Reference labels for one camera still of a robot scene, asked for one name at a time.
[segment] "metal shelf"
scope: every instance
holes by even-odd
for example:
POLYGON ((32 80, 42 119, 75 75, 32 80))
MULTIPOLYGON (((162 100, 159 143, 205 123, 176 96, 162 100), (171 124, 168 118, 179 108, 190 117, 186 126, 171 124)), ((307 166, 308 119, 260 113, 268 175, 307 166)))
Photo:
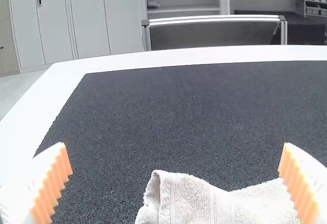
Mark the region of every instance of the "metal shelf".
POLYGON ((219 11, 217 6, 176 6, 148 9, 148 13, 173 13, 173 12, 196 12, 196 11, 219 11))

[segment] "black textured mat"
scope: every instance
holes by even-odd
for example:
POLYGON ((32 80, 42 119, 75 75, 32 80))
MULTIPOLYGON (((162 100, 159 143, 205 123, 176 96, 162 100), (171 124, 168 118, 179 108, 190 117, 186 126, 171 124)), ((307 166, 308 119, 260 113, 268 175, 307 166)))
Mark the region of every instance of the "black textured mat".
POLYGON ((54 223, 133 223, 155 169, 225 190, 277 177, 283 142, 327 164, 327 62, 87 74, 37 153, 67 144, 54 223))

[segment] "cabinet handle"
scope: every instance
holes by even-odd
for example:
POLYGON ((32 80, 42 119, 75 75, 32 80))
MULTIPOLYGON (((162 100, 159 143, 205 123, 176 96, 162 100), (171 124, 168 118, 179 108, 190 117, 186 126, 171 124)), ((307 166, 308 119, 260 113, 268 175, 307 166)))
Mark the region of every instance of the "cabinet handle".
POLYGON ((41 0, 36 0, 36 3, 37 3, 37 6, 38 6, 38 7, 41 7, 41 6, 42 6, 42 2, 41 2, 41 0))

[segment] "gray panel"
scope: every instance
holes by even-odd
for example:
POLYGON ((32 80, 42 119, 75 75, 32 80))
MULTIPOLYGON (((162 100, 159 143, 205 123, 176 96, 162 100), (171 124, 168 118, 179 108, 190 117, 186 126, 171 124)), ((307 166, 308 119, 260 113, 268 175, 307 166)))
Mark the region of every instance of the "gray panel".
POLYGON ((276 23, 211 23, 153 27, 152 50, 270 44, 276 23))

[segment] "towel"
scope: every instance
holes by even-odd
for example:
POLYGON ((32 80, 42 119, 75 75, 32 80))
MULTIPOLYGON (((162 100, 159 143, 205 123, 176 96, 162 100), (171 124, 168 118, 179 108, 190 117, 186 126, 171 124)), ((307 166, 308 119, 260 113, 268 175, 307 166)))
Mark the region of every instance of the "towel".
POLYGON ((295 224, 290 194, 278 178, 227 192, 183 173, 152 172, 135 224, 295 224))

